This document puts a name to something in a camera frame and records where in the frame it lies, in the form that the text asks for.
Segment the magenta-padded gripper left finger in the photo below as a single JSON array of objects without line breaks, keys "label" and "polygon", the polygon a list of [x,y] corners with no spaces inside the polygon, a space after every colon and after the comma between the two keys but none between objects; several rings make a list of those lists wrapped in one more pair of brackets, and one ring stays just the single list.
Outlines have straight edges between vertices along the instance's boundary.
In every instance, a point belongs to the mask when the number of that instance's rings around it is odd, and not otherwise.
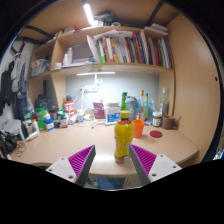
[{"label": "magenta-padded gripper left finger", "polygon": [[68,158],[60,157],[46,171],[83,187],[95,155],[95,146],[91,145]]}]

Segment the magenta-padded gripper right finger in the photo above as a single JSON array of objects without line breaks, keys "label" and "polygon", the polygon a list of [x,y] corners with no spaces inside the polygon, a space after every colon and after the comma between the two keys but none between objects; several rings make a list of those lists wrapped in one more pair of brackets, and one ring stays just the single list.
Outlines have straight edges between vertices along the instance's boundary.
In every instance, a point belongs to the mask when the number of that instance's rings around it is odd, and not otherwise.
[{"label": "magenta-padded gripper right finger", "polygon": [[155,155],[133,144],[129,145],[129,154],[143,186],[181,170],[166,155]]}]

